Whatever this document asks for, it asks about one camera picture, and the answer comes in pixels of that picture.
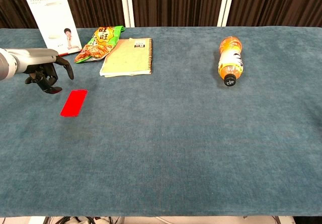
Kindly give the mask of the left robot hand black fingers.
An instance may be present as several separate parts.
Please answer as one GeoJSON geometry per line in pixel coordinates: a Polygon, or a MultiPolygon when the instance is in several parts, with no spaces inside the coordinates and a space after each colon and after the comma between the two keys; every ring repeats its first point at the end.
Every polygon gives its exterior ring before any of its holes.
{"type": "Polygon", "coordinates": [[[55,87],[58,76],[54,64],[61,65],[67,71],[68,77],[73,80],[74,74],[68,60],[59,56],[58,52],[47,48],[29,48],[23,49],[17,53],[16,73],[25,73],[29,77],[25,84],[36,83],[42,91],[48,94],[56,94],[62,90],[61,87],[55,87]]]}

